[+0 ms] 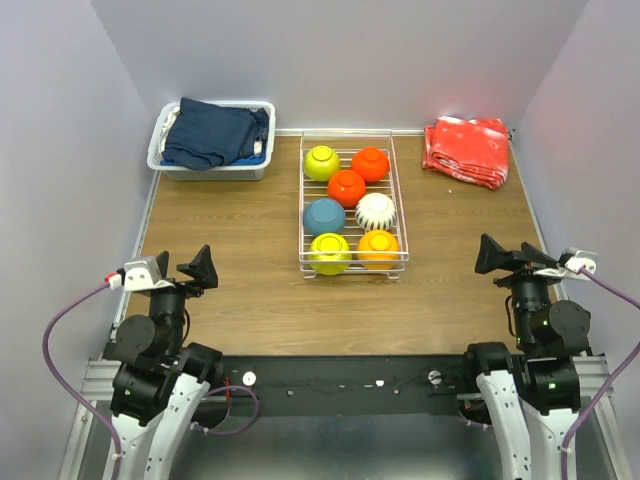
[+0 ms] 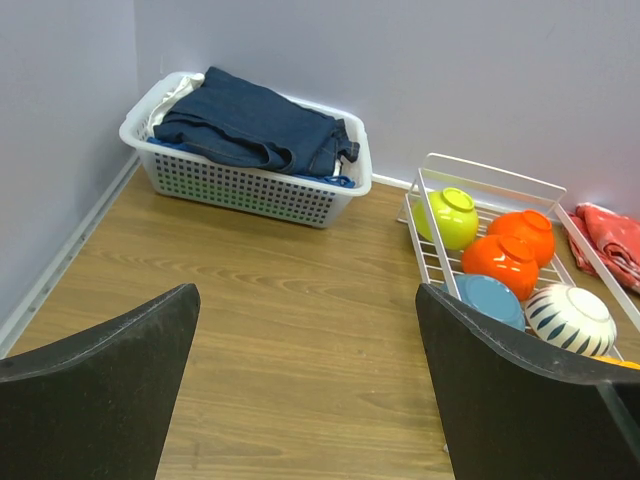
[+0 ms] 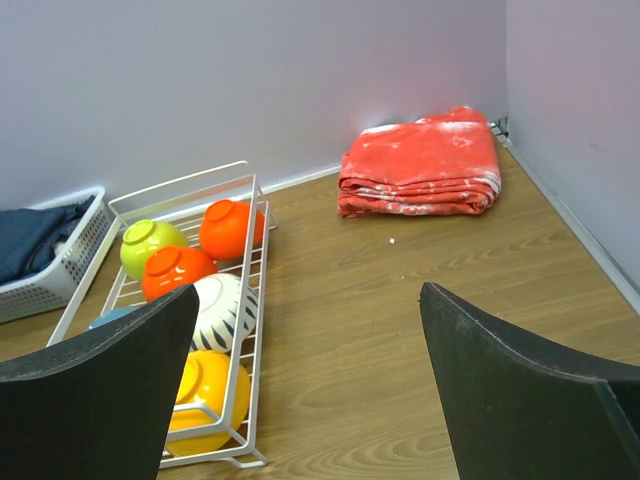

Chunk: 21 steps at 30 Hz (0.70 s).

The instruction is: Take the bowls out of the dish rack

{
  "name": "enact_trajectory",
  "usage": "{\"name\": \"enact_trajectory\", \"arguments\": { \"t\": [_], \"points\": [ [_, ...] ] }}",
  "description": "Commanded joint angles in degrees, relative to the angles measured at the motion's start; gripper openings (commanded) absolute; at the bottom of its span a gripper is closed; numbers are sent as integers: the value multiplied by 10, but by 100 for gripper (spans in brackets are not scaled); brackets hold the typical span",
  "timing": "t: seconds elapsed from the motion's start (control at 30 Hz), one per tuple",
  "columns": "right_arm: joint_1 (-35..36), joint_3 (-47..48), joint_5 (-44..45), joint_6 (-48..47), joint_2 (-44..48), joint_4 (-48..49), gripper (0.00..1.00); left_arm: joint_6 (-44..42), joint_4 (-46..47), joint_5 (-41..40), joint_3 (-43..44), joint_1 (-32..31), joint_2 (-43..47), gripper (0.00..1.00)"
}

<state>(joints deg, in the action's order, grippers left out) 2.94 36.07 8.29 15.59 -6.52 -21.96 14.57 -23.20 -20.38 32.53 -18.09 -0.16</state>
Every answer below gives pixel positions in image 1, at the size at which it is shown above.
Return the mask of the lime green bowl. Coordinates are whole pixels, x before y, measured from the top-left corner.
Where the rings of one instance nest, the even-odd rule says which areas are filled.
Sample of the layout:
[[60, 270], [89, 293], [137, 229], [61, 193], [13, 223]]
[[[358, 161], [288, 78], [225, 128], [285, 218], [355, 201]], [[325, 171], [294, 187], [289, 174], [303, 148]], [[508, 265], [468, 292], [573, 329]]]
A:
[[337, 233], [324, 233], [311, 243], [310, 267], [318, 274], [335, 276], [350, 266], [352, 254], [346, 239]]
[[338, 154], [328, 146], [315, 146], [304, 157], [304, 174], [313, 181], [328, 182], [340, 169]]

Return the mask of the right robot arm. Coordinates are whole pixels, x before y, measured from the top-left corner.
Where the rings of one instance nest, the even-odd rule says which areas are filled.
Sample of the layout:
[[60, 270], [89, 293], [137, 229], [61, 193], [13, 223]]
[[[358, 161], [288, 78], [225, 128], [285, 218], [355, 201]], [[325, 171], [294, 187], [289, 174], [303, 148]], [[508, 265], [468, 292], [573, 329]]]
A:
[[483, 397], [504, 478], [574, 479], [569, 429], [581, 409], [575, 360], [589, 349], [591, 315], [574, 301], [552, 301], [549, 289], [564, 279], [586, 279], [596, 256], [570, 249], [554, 259], [527, 242], [506, 250], [484, 233], [475, 271], [496, 270], [507, 273], [493, 282], [510, 292], [508, 326], [520, 353], [512, 356], [499, 342], [471, 344], [461, 382]]

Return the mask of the lime green bowl front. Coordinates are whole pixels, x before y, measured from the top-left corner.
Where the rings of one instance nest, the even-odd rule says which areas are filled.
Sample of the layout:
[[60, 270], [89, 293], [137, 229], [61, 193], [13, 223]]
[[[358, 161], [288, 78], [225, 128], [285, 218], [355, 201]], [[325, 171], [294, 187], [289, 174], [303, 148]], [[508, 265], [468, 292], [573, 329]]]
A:
[[346, 239], [337, 233], [324, 233], [311, 243], [310, 267], [318, 274], [335, 276], [350, 266], [352, 254]]

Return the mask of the blue bowl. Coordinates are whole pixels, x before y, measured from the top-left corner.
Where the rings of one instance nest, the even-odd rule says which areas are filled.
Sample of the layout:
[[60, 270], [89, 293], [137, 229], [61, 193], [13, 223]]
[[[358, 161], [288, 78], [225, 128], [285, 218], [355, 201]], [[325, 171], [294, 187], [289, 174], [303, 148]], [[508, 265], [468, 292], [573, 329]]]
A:
[[303, 226], [307, 233], [319, 236], [325, 233], [340, 233], [346, 224], [346, 211], [331, 198], [312, 201], [303, 212]]

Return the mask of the white black striped bowl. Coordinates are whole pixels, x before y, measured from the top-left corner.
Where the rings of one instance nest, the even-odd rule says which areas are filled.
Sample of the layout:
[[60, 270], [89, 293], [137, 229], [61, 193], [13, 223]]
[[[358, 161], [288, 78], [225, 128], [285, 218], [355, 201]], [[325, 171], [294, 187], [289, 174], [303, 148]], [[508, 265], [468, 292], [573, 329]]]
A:
[[356, 223], [365, 231], [390, 230], [395, 225], [396, 219], [397, 210], [388, 195], [366, 194], [356, 205]]

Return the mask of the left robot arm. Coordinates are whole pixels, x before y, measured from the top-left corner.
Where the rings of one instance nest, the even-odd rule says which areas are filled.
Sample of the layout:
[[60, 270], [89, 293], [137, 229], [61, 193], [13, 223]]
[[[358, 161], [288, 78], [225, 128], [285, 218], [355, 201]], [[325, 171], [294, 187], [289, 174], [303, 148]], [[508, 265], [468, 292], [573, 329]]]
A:
[[218, 285], [210, 247], [178, 265], [183, 281], [168, 277], [168, 262], [168, 252], [139, 257], [107, 278], [110, 288], [149, 299], [147, 314], [119, 324], [109, 350], [120, 366], [112, 381], [111, 423], [117, 437], [105, 466], [108, 478], [168, 478], [200, 400], [222, 383], [222, 353], [184, 342], [187, 300]]

